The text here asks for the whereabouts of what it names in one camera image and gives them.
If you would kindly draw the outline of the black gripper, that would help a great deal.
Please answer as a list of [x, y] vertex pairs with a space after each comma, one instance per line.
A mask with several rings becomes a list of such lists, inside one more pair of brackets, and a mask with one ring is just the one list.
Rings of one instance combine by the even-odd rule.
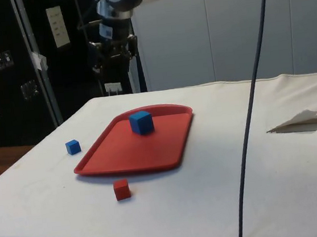
[[92, 71], [101, 79], [107, 73], [109, 61], [108, 44], [114, 41], [122, 68], [129, 70], [130, 62], [138, 56], [138, 38], [131, 33], [131, 19], [103, 19], [99, 24], [100, 41], [88, 43], [89, 62]]

